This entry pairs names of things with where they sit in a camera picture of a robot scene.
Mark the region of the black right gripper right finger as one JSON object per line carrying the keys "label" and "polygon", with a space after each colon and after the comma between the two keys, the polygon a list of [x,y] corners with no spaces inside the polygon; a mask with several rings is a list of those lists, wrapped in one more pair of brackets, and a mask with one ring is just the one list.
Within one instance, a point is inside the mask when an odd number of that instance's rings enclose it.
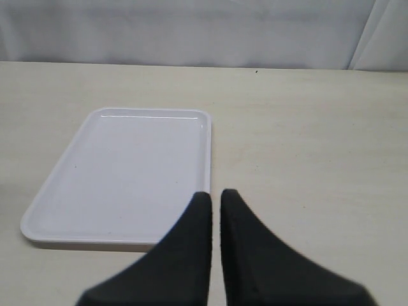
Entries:
{"label": "black right gripper right finger", "polygon": [[296,252],[235,189],[221,194],[221,261],[228,305],[376,305],[364,286]]}

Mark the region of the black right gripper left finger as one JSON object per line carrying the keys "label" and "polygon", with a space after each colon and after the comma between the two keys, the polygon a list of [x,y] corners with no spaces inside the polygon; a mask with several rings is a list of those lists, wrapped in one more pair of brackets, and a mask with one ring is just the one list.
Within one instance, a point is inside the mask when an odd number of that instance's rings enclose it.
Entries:
{"label": "black right gripper left finger", "polygon": [[137,262],[84,291],[78,305],[206,305],[212,200],[197,192],[166,236]]}

